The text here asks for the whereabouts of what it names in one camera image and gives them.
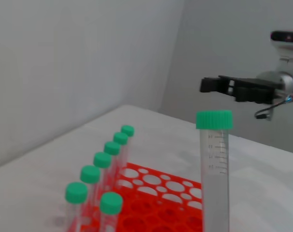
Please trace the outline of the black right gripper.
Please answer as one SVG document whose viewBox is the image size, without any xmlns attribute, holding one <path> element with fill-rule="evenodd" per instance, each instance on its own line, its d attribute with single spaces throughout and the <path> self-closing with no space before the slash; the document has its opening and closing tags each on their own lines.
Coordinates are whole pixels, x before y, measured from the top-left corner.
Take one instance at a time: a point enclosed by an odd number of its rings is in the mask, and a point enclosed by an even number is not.
<svg viewBox="0 0 293 232">
<path fill-rule="evenodd" d="M 201 80 L 200 92 L 218 92 L 235 97 L 236 102 L 273 103 L 281 84 L 255 79 L 237 78 L 225 75 L 206 77 Z"/>
</svg>

